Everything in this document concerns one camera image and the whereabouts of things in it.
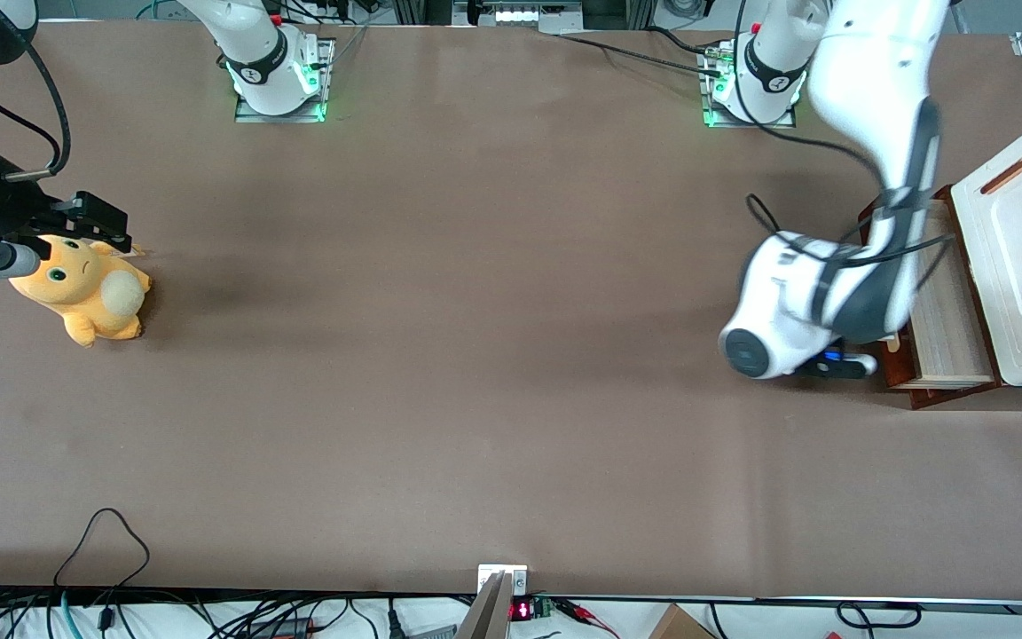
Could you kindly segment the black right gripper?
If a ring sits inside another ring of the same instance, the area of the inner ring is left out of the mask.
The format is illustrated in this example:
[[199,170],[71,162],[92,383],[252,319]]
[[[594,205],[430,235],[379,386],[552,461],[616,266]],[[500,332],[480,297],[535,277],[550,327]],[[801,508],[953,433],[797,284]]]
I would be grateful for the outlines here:
[[53,209],[59,202],[36,182],[8,182],[4,175],[18,167],[0,156],[0,240],[16,241],[25,236],[25,247],[37,257],[125,255],[134,252],[127,224],[129,215],[86,191],[73,197],[74,230],[67,218]]

